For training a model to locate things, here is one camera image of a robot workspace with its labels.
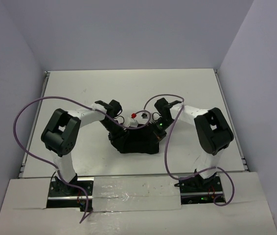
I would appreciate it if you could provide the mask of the black t shirt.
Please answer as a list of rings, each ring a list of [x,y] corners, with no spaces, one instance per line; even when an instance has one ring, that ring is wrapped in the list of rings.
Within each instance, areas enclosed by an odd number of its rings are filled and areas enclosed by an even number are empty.
[[[121,154],[141,153],[157,154],[160,150],[160,142],[156,143],[151,124],[135,130],[126,129],[128,137],[123,147],[114,147]]]

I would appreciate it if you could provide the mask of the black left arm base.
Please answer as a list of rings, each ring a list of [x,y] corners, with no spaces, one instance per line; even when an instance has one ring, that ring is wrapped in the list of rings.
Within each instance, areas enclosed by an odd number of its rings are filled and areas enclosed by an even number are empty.
[[[89,198],[87,212],[91,212],[92,208],[92,192],[93,192],[93,178],[75,178],[74,183],[83,188]],[[78,189],[67,186],[56,175],[49,184],[49,191],[47,195],[46,207],[48,209],[63,209],[75,208],[84,212],[86,209],[86,196],[85,193]]]

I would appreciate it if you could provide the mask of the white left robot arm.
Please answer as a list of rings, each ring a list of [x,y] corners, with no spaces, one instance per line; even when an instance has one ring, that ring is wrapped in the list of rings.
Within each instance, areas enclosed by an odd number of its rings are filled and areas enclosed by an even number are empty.
[[[41,135],[41,141],[53,152],[53,162],[63,178],[60,190],[66,195],[74,194],[78,188],[71,151],[76,144],[80,128],[99,121],[108,131],[110,140],[121,137],[125,134],[125,129],[112,120],[121,110],[122,107],[116,100],[108,104],[99,100],[90,108],[71,111],[57,109],[52,114]]]

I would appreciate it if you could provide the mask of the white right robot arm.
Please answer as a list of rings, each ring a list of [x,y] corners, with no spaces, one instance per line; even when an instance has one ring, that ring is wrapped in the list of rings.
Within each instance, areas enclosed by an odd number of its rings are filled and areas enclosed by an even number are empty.
[[[197,190],[206,191],[215,177],[217,165],[224,149],[233,141],[233,132],[219,108],[200,109],[184,105],[181,101],[169,103],[165,98],[157,100],[155,108],[160,114],[153,125],[157,134],[164,134],[168,129],[168,136],[164,149],[164,164],[168,175],[175,180],[185,181],[195,178]],[[167,163],[168,145],[177,121],[183,121],[195,127],[202,153],[193,175],[177,178],[170,172]]]

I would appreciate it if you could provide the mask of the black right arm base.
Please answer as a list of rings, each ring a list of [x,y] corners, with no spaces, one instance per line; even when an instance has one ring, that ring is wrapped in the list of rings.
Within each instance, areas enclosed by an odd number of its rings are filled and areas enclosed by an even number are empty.
[[[220,177],[216,174],[208,179],[202,179],[197,175],[188,180],[178,181],[174,186],[180,190],[182,205],[226,202]]]

